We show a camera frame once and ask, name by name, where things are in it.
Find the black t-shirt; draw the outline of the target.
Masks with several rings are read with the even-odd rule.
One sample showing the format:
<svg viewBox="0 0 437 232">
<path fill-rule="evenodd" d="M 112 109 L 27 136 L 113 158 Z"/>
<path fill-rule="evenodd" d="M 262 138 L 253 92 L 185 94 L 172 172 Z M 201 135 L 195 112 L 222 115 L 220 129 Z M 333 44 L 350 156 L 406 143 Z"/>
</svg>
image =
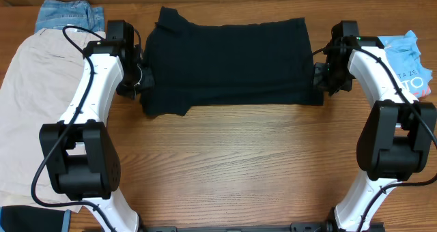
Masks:
<svg viewBox="0 0 437 232">
<path fill-rule="evenodd" d="M 320 106 L 303 18 L 202 26 L 161 8 L 147 37 L 144 66 L 154 86 L 141 95 L 149 116 L 185 115 L 194 106 L 301 104 Z"/>
</svg>

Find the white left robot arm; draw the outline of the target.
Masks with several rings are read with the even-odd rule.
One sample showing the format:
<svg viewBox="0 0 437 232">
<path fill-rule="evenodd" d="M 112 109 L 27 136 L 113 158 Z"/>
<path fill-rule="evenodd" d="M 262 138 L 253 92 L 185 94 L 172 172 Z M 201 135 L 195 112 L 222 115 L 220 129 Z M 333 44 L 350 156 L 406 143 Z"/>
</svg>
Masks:
<svg viewBox="0 0 437 232">
<path fill-rule="evenodd" d="M 140 215 L 119 188 L 121 163 L 107 130 L 116 89 L 135 93 L 145 80 L 140 45 L 91 41 L 81 51 L 84 68 L 75 95 L 55 124 L 39 133 L 53 190 L 67 196 L 62 205 L 85 206 L 104 231 L 144 231 Z"/>
</svg>

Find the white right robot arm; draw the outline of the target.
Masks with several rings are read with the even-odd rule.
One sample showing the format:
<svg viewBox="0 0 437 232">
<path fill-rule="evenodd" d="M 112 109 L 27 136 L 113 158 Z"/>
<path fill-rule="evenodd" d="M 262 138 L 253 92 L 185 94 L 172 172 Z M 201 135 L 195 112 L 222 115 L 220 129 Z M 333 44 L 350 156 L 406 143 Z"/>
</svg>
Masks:
<svg viewBox="0 0 437 232">
<path fill-rule="evenodd" d="M 421 102 L 401 82 L 398 68 L 379 38 L 343 36 L 321 48 L 315 85 L 334 94 L 358 81 L 371 112 L 356 145 L 359 173 L 347 195 L 318 231 L 383 231 L 372 218 L 396 188 L 428 186 L 436 178 L 409 182 L 427 163 L 436 142 L 436 107 Z"/>
</svg>

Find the light blue printed t-shirt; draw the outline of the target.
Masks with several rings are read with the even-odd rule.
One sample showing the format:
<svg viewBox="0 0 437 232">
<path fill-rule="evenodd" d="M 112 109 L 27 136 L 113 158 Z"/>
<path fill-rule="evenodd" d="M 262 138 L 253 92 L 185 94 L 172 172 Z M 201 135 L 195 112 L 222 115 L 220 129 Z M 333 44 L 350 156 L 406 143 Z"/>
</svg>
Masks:
<svg viewBox="0 0 437 232">
<path fill-rule="evenodd" d="M 409 30 L 404 35 L 378 37 L 384 45 L 386 56 L 402 86 L 417 98 L 431 94 L 429 82 L 432 71 L 421 63 L 421 51 L 417 46 L 417 36 Z"/>
</svg>

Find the beige shorts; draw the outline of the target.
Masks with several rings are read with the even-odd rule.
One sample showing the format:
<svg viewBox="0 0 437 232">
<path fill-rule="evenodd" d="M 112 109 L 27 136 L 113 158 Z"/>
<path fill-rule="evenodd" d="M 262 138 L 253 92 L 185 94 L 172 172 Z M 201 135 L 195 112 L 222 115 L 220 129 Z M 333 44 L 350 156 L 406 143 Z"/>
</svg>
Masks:
<svg viewBox="0 0 437 232">
<path fill-rule="evenodd" d="M 31 183 L 44 156 L 39 131 L 58 121 L 83 73 L 84 48 L 97 37 L 41 29 L 17 49 L 1 86 L 1 205 L 30 205 Z"/>
</svg>

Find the blue denim jeans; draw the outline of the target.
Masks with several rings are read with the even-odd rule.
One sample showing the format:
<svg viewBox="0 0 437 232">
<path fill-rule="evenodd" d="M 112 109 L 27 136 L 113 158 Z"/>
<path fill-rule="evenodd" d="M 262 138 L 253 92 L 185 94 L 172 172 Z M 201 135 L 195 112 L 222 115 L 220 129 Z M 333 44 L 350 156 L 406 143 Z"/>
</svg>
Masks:
<svg viewBox="0 0 437 232">
<path fill-rule="evenodd" d="M 78 26 L 93 32 L 105 31 L 103 7 L 92 7 L 88 1 L 44 0 L 38 13 L 35 32 L 41 29 L 62 30 Z"/>
</svg>

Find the black garment with blue trim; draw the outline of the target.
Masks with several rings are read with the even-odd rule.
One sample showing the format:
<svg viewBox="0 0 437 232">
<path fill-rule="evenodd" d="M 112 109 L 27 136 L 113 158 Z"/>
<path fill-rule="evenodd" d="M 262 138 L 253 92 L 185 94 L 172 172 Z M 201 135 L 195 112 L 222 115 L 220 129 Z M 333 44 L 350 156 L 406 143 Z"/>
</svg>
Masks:
<svg viewBox="0 0 437 232">
<path fill-rule="evenodd" d="M 1 207 L 1 232 L 68 232 L 71 211 L 25 205 Z"/>
</svg>

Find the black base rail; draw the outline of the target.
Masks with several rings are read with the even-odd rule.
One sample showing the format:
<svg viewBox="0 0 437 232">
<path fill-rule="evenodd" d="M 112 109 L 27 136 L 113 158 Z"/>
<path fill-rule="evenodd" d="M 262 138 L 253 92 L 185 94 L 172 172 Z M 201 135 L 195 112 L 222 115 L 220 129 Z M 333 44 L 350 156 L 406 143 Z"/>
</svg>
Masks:
<svg viewBox="0 0 437 232">
<path fill-rule="evenodd" d="M 249 227 L 141 227 L 147 232 L 327 232 L 335 231 L 327 222 L 294 222 L 281 226 L 249 226 Z"/>
</svg>

